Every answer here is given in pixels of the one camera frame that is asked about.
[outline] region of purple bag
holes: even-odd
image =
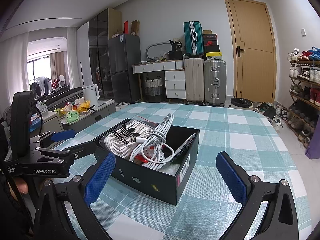
[[[318,118],[315,132],[306,150],[306,156],[308,156],[309,159],[320,158],[320,118]]]

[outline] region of checkered tablecloth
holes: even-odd
[[[219,239],[241,208],[216,168],[216,155],[221,151],[226,151],[249,175],[275,183],[286,179],[296,204],[299,238],[305,239],[310,234],[310,210],[300,174],[271,124],[254,111],[139,103],[100,120],[56,149],[89,141],[137,114],[160,122],[168,113],[175,116],[173,125],[200,129],[198,160],[188,184],[179,203],[174,206],[110,177],[91,208],[114,240]],[[69,181],[74,175],[82,175],[94,163],[93,155],[79,159],[70,168],[69,178],[55,179],[55,182]],[[266,203],[262,203],[246,239],[254,236],[265,208]],[[73,212],[70,211],[69,215],[78,236],[84,239]]]

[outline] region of electric kettle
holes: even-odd
[[[90,100],[90,106],[93,106],[93,105],[95,105],[96,107],[99,106],[98,99],[100,98],[100,95],[99,95],[99,89],[97,84],[83,87],[82,92],[83,92],[84,100],[85,101]]]

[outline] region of teal suitcase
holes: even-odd
[[[200,22],[186,22],[184,25],[184,36],[186,39],[186,51],[192,56],[203,55],[203,36]]]

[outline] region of window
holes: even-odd
[[[27,63],[28,79],[31,85],[36,78],[45,77],[51,79],[50,57],[35,59]]]

